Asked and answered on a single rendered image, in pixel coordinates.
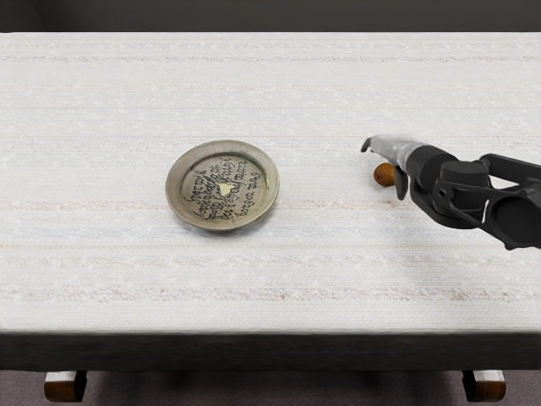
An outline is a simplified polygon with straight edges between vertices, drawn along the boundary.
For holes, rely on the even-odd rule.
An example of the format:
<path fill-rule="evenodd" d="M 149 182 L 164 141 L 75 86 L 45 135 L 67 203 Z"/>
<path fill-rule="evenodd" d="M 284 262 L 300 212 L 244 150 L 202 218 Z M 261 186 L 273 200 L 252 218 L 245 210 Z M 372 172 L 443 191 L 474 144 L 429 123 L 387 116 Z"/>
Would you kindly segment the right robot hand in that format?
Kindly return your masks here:
<path fill-rule="evenodd" d="M 408 190 L 407 160 L 423 145 L 422 141 L 408 134 L 378 134 L 366 139 L 361 152 L 371 151 L 394 166 L 396 195 L 398 200 L 404 200 Z"/>

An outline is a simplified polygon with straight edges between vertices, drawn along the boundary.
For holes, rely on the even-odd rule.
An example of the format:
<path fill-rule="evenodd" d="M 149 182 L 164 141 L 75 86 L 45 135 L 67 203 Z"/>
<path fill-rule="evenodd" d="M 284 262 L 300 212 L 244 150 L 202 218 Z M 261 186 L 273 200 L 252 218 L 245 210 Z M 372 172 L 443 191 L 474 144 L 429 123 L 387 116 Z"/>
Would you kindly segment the small brown round fruit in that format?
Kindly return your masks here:
<path fill-rule="evenodd" d="M 394 166 L 389 162 L 382 162 L 374 169 L 373 178 L 374 181 L 382 187 L 394 187 Z"/>

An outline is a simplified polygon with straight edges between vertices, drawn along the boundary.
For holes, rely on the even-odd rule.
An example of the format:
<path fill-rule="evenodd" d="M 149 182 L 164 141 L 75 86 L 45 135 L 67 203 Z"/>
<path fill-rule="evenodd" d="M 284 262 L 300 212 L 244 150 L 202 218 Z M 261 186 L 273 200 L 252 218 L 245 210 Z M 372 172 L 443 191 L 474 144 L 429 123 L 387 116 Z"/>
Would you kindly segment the round metal plate with script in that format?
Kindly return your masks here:
<path fill-rule="evenodd" d="M 255 224 L 276 202 L 280 177 L 260 148 L 238 140 L 198 145 L 172 165 L 167 202 L 187 224 L 229 232 Z"/>

